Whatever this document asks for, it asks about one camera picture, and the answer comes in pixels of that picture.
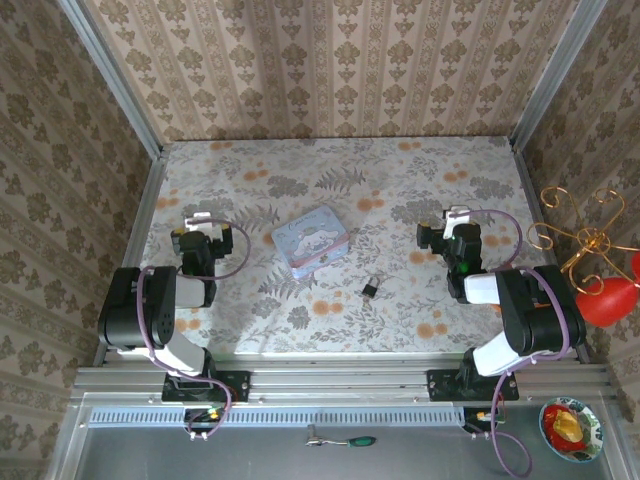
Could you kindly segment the red toy food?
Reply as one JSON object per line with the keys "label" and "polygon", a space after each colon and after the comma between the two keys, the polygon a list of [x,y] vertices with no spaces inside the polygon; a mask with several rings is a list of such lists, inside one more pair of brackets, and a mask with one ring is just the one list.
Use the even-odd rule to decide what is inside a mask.
{"label": "red toy food", "polygon": [[556,412],[558,410],[571,411],[569,408],[563,405],[555,404],[555,405],[548,406],[543,412],[543,430],[551,446],[563,452],[571,452],[571,451],[578,451],[578,450],[585,449],[586,443],[584,442],[584,434],[581,442],[570,443],[565,441],[563,438],[561,438],[558,434],[556,434],[553,431],[552,423],[554,421]]}

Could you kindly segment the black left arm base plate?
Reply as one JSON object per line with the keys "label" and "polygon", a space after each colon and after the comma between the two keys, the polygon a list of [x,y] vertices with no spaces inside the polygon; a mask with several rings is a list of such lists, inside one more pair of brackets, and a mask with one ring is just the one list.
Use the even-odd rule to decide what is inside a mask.
{"label": "black left arm base plate", "polygon": [[[216,379],[227,386],[233,402],[248,401],[251,380],[249,371],[218,371]],[[166,374],[162,388],[162,401],[224,403],[226,394],[219,386],[209,382],[187,380]]]}

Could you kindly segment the floral table mat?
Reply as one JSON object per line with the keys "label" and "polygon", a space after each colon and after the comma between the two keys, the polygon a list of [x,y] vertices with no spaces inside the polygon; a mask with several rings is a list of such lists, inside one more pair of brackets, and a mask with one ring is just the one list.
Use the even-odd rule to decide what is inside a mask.
{"label": "floral table mat", "polygon": [[[170,233],[195,212],[237,224],[205,309],[176,314],[178,331],[214,354],[462,352],[493,338],[489,305],[452,299],[439,256],[416,227],[465,205],[482,232],[486,268],[546,256],[517,235],[532,223],[518,165],[502,137],[184,142],[171,146],[142,261],[175,265]],[[296,280],[271,233],[329,206],[348,253]],[[380,278],[374,299],[361,291]]]}

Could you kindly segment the yellow toy food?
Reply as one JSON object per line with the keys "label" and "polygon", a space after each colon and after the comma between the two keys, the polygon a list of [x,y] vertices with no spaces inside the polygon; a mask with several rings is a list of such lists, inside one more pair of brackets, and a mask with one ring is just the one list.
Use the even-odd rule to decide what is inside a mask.
{"label": "yellow toy food", "polygon": [[565,441],[578,443],[583,439],[583,432],[577,416],[571,411],[558,410],[552,423],[553,431]]}

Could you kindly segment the aluminium frame post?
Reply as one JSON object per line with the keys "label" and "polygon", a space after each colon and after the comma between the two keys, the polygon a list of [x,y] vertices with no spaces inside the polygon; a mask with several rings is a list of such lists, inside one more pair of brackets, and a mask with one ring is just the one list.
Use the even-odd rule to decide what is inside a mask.
{"label": "aluminium frame post", "polygon": [[82,0],[57,0],[76,30],[88,54],[95,63],[119,107],[124,112],[139,141],[153,161],[160,159],[163,145],[136,99],[123,70],[110,49],[98,24]]}
{"label": "aluminium frame post", "polygon": [[523,151],[573,66],[608,0],[580,0],[510,137]]}

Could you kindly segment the aluminium frame rail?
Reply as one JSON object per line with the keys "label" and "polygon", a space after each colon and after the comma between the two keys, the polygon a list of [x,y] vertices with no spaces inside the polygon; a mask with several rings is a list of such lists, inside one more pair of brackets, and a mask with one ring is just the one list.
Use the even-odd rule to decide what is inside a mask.
{"label": "aluminium frame rail", "polygon": [[[138,395],[144,403],[157,401],[164,375],[159,371],[127,371],[112,368],[85,368],[76,376],[72,396]],[[586,402],[617,397],[605,369],[578,365],[556,368],[552,365],[520,371],[509,382],[523,403],[541,402],[568,396]],[[276,404],[369,404],[425,403],[429,400],[428,381],[418,371],[378,371],[346,373],[328,371],[267,371],[251,375],[248,403]]]}

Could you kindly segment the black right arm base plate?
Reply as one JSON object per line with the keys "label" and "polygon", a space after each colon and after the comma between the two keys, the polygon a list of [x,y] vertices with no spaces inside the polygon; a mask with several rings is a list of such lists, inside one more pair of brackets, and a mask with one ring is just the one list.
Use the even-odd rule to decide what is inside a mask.
{"label": "black right arm base plate", "polygon": [[426,372],[429,398],[434,402],[489,402],[493,399],[499,377],[472,374],[465,378],[455,369]]}

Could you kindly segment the grey sheet metal panel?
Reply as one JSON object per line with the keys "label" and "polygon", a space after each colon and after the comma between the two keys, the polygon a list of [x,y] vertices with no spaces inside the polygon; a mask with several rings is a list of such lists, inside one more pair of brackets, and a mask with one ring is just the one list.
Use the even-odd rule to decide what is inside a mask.
{"label": "grey sheet metal panel", "polygon": [[[631,449],[630,428],[613,400],[586,402],[604,425],[604,451],[578,465],[561,459],[542,439],[537,417],[543,403],[508,407],[507,438],[491,442],[449,427],[315,426],[322,439],[371,436],[370,447],[306,446],[306,427],[222,427],[208,440],[190,440],[180,427],[91,428],[96,407],[176,407],[146,402],[138,395],[84,394],[74,398],[61,426],[46,480],[268,480],[304,479],[404,480],[409,478],[508,480],[500,459],[514,468],[530,467],[529,480],[565,474],[594,474],[611,480],[640,480],[640,460]],[[241,407],[439,407],[425,403],[276,404]]]}

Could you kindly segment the green handled screwdriver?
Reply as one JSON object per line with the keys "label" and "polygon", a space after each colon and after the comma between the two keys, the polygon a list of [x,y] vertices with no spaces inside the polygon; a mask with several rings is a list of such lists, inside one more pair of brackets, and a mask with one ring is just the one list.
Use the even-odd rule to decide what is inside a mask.
{"label": "green handled screwdriver", "polygon": [[354,437],[345,440],[322,439],[321,445],[345,446],[349,448],[370,447],[376,443],[377,439],[371,436]]}

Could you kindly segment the patterned ceramic bowl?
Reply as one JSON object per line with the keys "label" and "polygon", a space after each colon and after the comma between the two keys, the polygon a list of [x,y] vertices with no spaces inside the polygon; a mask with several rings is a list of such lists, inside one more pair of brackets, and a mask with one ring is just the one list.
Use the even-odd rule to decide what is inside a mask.
{"label": "patterned ceramic bowl", "polygon": [[[543,412],[548,406],[555,404],[563,405],[577,415],[584,434],[584,442],[586,443],[585,449],[563,452],[551,446],[543,430]],[[546,402],[539,413],[539,428],[542,438],[545,440],[546,444],[556,455],[564,460],[573,463],[589,463],[594,461],[603,451],[604,433],[601,422],[584,402],[577,399],[563,396],[556,397]]]}

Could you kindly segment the blue cartoon tin box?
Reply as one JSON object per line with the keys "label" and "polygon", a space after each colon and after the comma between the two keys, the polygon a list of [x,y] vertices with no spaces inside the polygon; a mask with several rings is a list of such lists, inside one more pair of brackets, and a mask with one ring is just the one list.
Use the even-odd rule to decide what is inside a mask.
{"label": "blue cartoon tin box", "polygon": [[296,280],[328,266],[349,251],[349,232],[327,205],[275,229],[271,238]]}

